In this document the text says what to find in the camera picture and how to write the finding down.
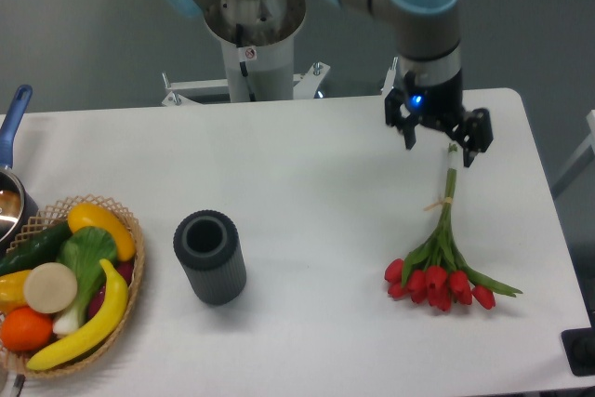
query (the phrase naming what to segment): orange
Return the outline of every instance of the orange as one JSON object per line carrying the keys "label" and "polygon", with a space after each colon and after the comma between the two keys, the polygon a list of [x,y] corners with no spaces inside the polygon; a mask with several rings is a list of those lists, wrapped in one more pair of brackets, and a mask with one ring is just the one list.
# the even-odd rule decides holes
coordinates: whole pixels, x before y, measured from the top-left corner
{"label": "orange", "polygon": [[9,313],[0,328],[0,341],[9,351],[35,351],[52,336],[52,319],[30,307]]}

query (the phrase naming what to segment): yellow banana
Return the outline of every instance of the yellow banana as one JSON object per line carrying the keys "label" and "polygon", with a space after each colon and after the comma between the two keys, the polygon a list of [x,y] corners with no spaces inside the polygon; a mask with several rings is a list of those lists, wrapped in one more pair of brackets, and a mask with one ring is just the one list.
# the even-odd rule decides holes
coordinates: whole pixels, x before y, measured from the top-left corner
{"label": "yellow banana", "polygon": [[90,351],[122,321],[128,302],[128,286],[107,259],[99,261],[105,271],[105,300],[98,313],[76,332],[41,349],[27,363],[32,371],[45,371]]}

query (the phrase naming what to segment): rubber band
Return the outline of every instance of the rubber band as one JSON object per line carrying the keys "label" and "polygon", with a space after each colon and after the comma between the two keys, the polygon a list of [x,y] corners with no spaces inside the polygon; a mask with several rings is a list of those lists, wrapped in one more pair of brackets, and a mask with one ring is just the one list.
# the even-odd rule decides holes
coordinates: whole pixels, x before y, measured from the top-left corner
{"label": "rubber band", "polygon": [[453,198],[452,197],[446,197],[444,199],[439,200],[438,202],[435,202],[431,205],[428,205],[424,208],[424,211],[430,211],[431,209],[434,209],[436,206],[440,206],[440,205],[444,205],[444,204],[449,204],[451,205],[453,203]]}

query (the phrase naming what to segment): white table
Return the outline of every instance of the white table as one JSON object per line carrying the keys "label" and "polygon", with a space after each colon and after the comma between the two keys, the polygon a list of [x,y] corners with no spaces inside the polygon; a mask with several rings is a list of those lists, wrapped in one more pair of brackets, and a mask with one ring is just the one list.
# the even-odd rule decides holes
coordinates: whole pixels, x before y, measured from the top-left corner
{"label": "white table", "polygon": [[[28,114],[15,171],[40,205],[112,196],[145,231],[147,270],[125,335],[92,367],[30,395],[450,396],[577,388],[560,333],[587,327],[522,102],[465,93],[495,140],[459,170],[453,222],[477,270],[519,287],[486,311],[393,302],[385,267],[433,229],[447,138],[384,126],[383,99]],[[216,209],[238,227],[248,283],[209,308],[172,248]]]}

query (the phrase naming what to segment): tulip bouquet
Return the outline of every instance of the tulip bouquet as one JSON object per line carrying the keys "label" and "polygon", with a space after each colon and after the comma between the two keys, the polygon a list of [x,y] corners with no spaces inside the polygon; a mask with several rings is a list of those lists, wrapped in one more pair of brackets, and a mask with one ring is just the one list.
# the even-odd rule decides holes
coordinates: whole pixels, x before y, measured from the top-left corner
{"label": "tulip bouquet", "polygon": [[[456,145],[449,145],[451,160],[455,159],[456,152]],[[427,299],[432,307],[449,311],[453,302],[470,305],[475,297],[489,310],[496,305],[494,293],[516,297],[522,291],[475,271],[458,251],[451,226],[455,185],[456,165],[451,163],[436,229],[404,260],[394,260],[386,269],[384,279],[390,283],[389,295],[393,298],[409,295],[416,304]]]}

